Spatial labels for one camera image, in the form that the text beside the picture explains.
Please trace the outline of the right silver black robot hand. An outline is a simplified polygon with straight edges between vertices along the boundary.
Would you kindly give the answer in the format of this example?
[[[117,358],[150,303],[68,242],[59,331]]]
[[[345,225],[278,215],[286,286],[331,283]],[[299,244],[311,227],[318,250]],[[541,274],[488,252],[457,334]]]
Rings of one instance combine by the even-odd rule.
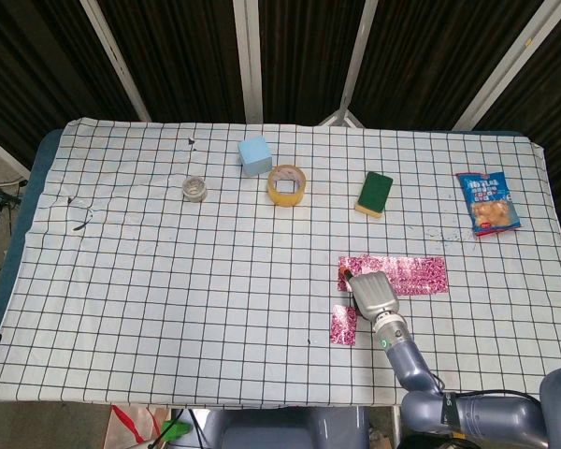
[[[361,315],[370,323],[385,314],[398,312],[396,293],[384,272],[353,275],[347,268],[341,268],[339,273],[349,286]]]

